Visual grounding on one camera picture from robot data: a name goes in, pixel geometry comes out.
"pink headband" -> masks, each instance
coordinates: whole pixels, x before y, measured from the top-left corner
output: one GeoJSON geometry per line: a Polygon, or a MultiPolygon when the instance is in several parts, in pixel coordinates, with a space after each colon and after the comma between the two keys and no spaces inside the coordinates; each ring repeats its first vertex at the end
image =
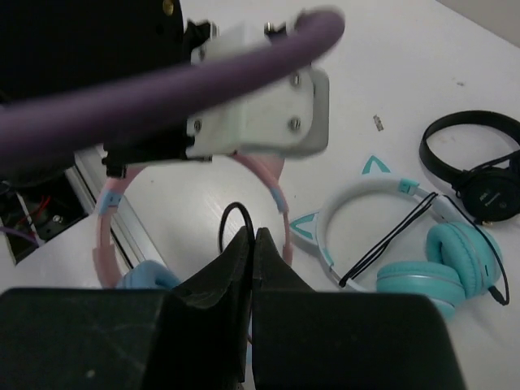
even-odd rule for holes
{"type": "MultiPolygon", "coordinates": [[[[235,161],[252,171],[271,191],[278,211],[284,216],[285,243],[283,257],[287,264],[291,265],[293,260],[293,248],[289,233],[288,205],[284,193],[278,181],[284,169],[284,160],[276,156],[260,156],[234,154],[231,156],[235,161]]],[[[97,277],[101,285],[113,288],[122,277],[121,270],[117,265],[115,247],[111,244],[111,220],[124,191],[144,168],[129,167],[124,179],[109,178],[97,200],[97,231],[96,248],[93,250],[93,261],[97,277]]]]}

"teal cat ear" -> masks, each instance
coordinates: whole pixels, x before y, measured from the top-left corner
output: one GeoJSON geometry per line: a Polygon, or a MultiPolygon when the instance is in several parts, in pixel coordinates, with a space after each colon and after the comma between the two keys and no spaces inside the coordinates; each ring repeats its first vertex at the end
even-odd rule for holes
{"type": "Polygon", "coordinates": [[[371,155],[363,168],[362,175],[368,175],[369,173],[375,173],[374,167],[377,167],[381,173],[390,173],[390,170],[384,163],[374,155],[371,155]]]}
{"type": "Polygon", "coordinates": [[[316,241],[316,221],[318,220],[318,211],[302,215],[294,219],[289,224],[292,234],[301,238],[305,242],[312,245],[318,245],[316,241]]]}

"ear cup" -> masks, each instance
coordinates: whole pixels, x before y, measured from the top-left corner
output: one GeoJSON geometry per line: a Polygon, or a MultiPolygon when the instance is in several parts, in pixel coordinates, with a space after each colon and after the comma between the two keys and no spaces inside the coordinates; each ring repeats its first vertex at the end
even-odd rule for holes
{"type": "Polygon", "coordinates": [[[117,283],[116,288],[152,288],[152,289],[172,289],[180,284],[171,271],[166,267],[146,260],[130,270],[117,283]]]}
{"type": "Polygon", "coordinates": [[[409,293],[429,297],[449,318],[466,295],[457,272],[434,262],[394,262],[377,273],[378,293],[409,293]]]}
{"type": "MultiPolygon", "coordinates": [[[[501,258],[500,248],[482,230],[501,258]]],[[[452,267],[461,279],[466,297],[485,293],[500,278],[500,268],[488,243],[467,223],[440,223],[427,235],[428,261],[452,267]]]]}

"tabletop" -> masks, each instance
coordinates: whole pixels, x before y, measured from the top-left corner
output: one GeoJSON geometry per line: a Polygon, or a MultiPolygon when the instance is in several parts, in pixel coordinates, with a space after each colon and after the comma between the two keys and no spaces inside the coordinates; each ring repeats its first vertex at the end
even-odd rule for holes
{"type": "MultiPolygon", "coordinates": [[[[182,3],[184,17],[213,20],[221,31],[240,21],[259,28],[266,22],[281,23],[302,8],[320,5],[339,7],[347,28],[341,43],[315,64],[331,81],[329,146],[319,156],[287,161],[281,176],[291,218],[318,210],[339,187],[359,177],[372,154],[425,188],[451,194],[418,160],[418,144],[427,125],[469,109],[520,119],[520,49],[434,0],[182,3]],[[375,126],[375,115],[383,131],[375,126]]],[[[446,162],[467,169],[507,154],[515,145],[488,129],[460,126],[435,136],[431,147],[446,162]]],[[[217,256],[219,220],[230,202],[243,202],[254,226],[269,227],[279,248],[283,243],[282,219],[271,195],[227,158],[216,158],[209,165],[149,167],[128,189],[127,199],[165,263],[181,279],[217,256]]],[[[375,194],[342,208],[328,237],[336,262],[346,271],[412,206],[391,195],[375,194]]],[[[434,223],[430,217],[422,218],[360,283],[373,286],[384,263],[425,259],[424,242],[434,223]]],[[[231,238],[241,224],[241,217],[232,214],[226,237],[231,238]]],[[[93,237],[93,231],[83,232],[93,237]]],[[[487,294],[463,304],[448,323],[469,389],[516,388],[520,381],[515,359],[520,353],[515,332],[520,323],[520,219],[497,223],[490,232],[504,254],[511,304],[502,307],[487,294]]],[[[298,248],[293,267],[311,287],[337,290],[319,261],[298,248]]]]}

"white plastic bracket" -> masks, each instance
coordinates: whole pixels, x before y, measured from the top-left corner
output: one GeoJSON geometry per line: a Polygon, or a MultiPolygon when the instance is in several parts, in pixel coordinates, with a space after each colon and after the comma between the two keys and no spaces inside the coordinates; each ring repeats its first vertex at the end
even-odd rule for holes
{"type": "MultiPolygon", "coordinates": [[[[264,32],[239,24],[213,37],[192,53],[192,63],[243,54],[271,42],[264,32]]],[[[240,152],[284,155],[308,135],[313,123],[314,85],[309,68],[301,69],[255,93],[188,119],[194,145],[190,158],[240,152]]]]}

